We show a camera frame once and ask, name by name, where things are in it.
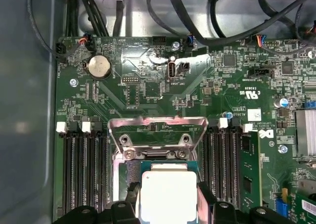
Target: white label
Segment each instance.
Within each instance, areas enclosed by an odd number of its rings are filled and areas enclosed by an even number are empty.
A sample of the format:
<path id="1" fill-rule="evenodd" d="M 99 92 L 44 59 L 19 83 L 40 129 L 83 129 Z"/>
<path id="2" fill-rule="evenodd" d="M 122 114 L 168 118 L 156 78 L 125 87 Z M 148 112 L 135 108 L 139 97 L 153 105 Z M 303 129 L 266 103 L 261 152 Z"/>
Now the white label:
<path id="1" fill-rule="evenodd" d="M 247 116 L 249 122 L 261 121 L 261 109 L 248 109 Z"/>
<path id="2" fill-rule="evenodd" d="M 307 211 L 307 212 L 309 212 L 309 213 L 311 213 L 311 214 L 316 216 L 316 206 L 315 205 L 313 205 L 313 204 L 311 204 L 309 202 L 306 202 L 305 200 L 302 200 L 302 208 L 305 211 Z"/>
<path id="3" fill-rule="evenodd" d="M 258 99 L 260 95 L 260 91 L 255 90 L 246 90 L 246 91 L 240 91 L 240 95 L 246 95 L 247 99 Z"/>
<path id="4" fill-rule="evenodd" d="M 269 129 L 269 130 L 266 130 L 266 131 L 265 130 L 260 130 L 258 132 L 258 134 L 259 134 L 260 138 L 265 138 L 265 137 L 267 137 L 267 138 L 274 138 L 275 137 L 274 131 L 272 129 Z"/>

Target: green circuit board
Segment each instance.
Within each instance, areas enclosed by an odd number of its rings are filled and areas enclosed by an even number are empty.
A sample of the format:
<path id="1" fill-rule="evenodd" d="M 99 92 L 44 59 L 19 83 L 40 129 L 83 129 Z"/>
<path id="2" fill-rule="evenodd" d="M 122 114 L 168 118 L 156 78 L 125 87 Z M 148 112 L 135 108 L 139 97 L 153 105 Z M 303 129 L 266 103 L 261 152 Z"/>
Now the green circuit board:
<path id="1" fill-rule="evenodd" d="M 67 48 L 77 41 L 77 38 L 60 39 Z M 251 176 L 251 183 L 241 180 L 239 192 L 244 195 L 240 208 L 243 211 L 262 204 L 275 209 L 275 200 L 281 198 L 282 188 L 295 192 L 297 180 L 316 179 L 316 169 L 298 163 L 295 123 L 295 111 L 302 109 L 302 103 L 316 100 L 316 59 L 309 56 L 310 51 L 315 55 L 315 49 L 286 57 L 268 53 L 245 41 L 224 47 L 194 44 L 192 51 L 187 51 L 183 39 L 178 38 L 95 38 L 95 42 L 96 53 L 109 60 L 111 74 L 102 80 L 93 78 L 84 66 L 91 53 L 84 46 L 79 47 L 67 63 L 57 65 L 55 113 L 57 122 L 77 122 L 80 126 L 90 121 L 92 126 L 100 122 L 103 125 L 104 139 L 95 147 L 107 147 L 103 153 L 106 161 L 102 162 L 101 155 L 95 158 L 95 164 L 100 166 L 95 165 L 93 172 L 100 172 L 102 178 L 96 178 L 95 188 L 92 188 L 96 193 L 103 188 L 96 199 L 100 201 L 99 195 L 102 195 L 104 203 L 100 205 L 94 201 L 99 209 L 113 200 L 111 165 L 115 146 L 106 134 L 107 122 L 113 118 L 203 116 L 212 124 L 224 112 L 232 112 L 234 118 L 240 118 L 241 126 L 253 124 L 253 130 L 257 131 L 251 133 L 254 149 L 246 155 L 241 151 L 240 156 L 240 174 L 243 178 Z M 174 50 L 173 42 L 179 42 L 180 49 Z M 298 42 L 273 40 L 266 41 L 265 45 L 288 51 L 296 49 Z M 169 77 L 167 64 L 172 56 L 176 58 L 176 65 L 189 63 L 190 68 L 180 71 L 176 67 L 176 75 Z M 77 82 L 75 87 L 70 85 L 73 79 Z M 276 108 L 275 101 L 283 97 L 288 99 L 289 106 Z M 146 129 L 137 131 L 134 135 L 140 141 L 153 139 L 147 136 Z M 155 139 L 164 142 L 174 137 L 165 133 Z M 64 142 L 65 139 L 56 133 L 54 219 L 65 213 Z M 281 154 L 280 145 L 287 146 L 288 152 Z M 202 144 L 197 150 L 199 170 L 204 176 Z M 120 167 L 120 199 L 126 194 L 128 166 Z M 82 180 L 89 176 L 86 171 L 82 175 Z M 71 199 L 74 192 L 71 187 L 69 189 Z M 86 192 L 81 195 L 80 203 L 87 204 Z M 68 209 L 77 204 L 71 201 Z"/>

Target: ram slot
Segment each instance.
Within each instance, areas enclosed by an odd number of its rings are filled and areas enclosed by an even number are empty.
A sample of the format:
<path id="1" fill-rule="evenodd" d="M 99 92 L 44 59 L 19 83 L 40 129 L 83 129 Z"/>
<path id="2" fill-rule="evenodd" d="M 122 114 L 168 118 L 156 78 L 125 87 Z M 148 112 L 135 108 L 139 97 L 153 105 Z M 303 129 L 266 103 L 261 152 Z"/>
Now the ram slot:
<path id="1" fill-rule="evenodd" d="M 87 205 L 94 207 L 94 190 L 95 190 L 95 137 L 87 137 L 87 162 L 86 162 L 86 195 L 87 195 Z"/>
<path id="2" fill-rule="evenodd" d="M 224 183 L 224 174 L 225 171 L 223 169 L 223 148 L 222 148 L 222 134 L 218 131 L 214 134 L 214 183 L 215 183 L 215 190 L 216 190 L 216 197 L 219 200 L 224 200 L 225 194 L 223 189 Z"/>
<path id="3" fill-rule="evenodd" d="M 232 202 L 232 195 L 233 195 L 233 188 L 232 183 L 233 180 L 233 147 L 231 146 L 230 141 L 230 129 L 226 129 L 225 133 L 223 134 L 224 141 L 223 141 L 223 147 L 224 147 L 224 170 L 225 170 L 225 191 L 226 191 L 226 198 L 225 201 Z"/>
<path id="4" fill-rule="evenodd" d="M 96 209 L 102 212 L 106 206 L 106 138 L 100 135 L 95 139 L 96 149 Z"/>
<path id="5" fill-rule="evenodd" d="M 75 193 L 75 207 L 83 204 L 83 169 L 84 169 L 84 146 L 83 137 L 76 134 L 73 138 L 74 144 L 74 193 Z"/>
<path id="6" fill-rule="evenodd" d="M 72 184 L 72 139 L 64 137 L 63 157 L 63 215 L 71 210 L 71 184 Z"/>
<path id="7" fill-rule="evenodd" d="M 241 131 L 240 128 L 233 129 L 231 132 L 231 147 L 232 147 L 232 160 L 231 160 L 231 167 L 232 167 L 232 178 L 233 178 L 233 185 L 232 185 L 232 192 L 233 192 L 233 201 L 232 203 L 239 207 L 240 205 L 240 195 L 239 195 L 239 159 L 240 159 L 240 147 L 241 147 Z"/>
<path id="8" fill-rule="evenodd" d="M 207 186 L 213 191 L 214 187 L 212 184 L 211 176 L 212 176 L 212 148 L 211 148 L 211 136 L 212 134 L 207 131 L 203 137 L 203 176 L 204 181 Z"/>

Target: sticker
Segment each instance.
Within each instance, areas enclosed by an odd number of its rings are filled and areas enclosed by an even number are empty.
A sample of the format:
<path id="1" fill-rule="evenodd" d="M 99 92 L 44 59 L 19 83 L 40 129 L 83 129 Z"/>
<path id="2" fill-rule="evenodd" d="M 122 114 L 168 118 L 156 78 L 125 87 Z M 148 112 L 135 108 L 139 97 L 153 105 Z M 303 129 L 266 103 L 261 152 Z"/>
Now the sticker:
<path id="1" fill-rule="evenodd" d="M 249 122 L 261 121 L 261 109 L 248 109 L 247 114 Z"/>
<path id="2" fill-rule="evenodd" d="M 267 138 L 274 138 L 275 137 L 275 133 L 274 133 L 274 131 L 272 130 L 272 129 L 269 129 L 269 130 L 260 130 L 259 132 L 258 132 L 258 134 L 259 134 L 259 137 L 260 138 L 265 138 L 265 137 L 267 137 Z"/>
<path id="3" fill-rule="evenodd" d="M 315 205 L 313 205 L 313 204 L 311 204 L 309 202 L 306 202 L 305 200 L 302 200 L 302 208 L 305 211 L 307 211 L 307 212 L 309 212 L 309 213 L 311 213 L 311 214 L 316 216 L 316 206 Z"/>

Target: gray panel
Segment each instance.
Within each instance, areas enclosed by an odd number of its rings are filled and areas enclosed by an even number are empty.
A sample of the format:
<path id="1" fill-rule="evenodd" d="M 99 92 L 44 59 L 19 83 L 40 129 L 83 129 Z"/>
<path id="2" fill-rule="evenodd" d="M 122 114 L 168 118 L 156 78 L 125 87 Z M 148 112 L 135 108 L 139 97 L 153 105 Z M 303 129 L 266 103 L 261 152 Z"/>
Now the gray panel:
<path id="1" fill-rule="evenodd" d="M 34 0 L 36 20 L 48 42 L 52 1 Z M 58 1 L 62 7 L 64 1 Z M 0 9 L 0 223 L 50 223 L 54 68 L 34 38 L 26 0 L 1 0 Z M 62 19 L 62 9 L 58 11 Z"/>

